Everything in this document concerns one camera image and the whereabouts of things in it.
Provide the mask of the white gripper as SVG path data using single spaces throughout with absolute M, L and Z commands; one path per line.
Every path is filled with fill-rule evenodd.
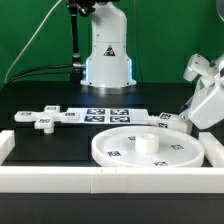
M 199 129 L 208 129 L 224 119 L 224 55 L 213 66 L 203 56 L 192 55 L 183 77 L 192 82 L 197 76 L 195 92 L 179 117 L 182 121 L 190 119 Z

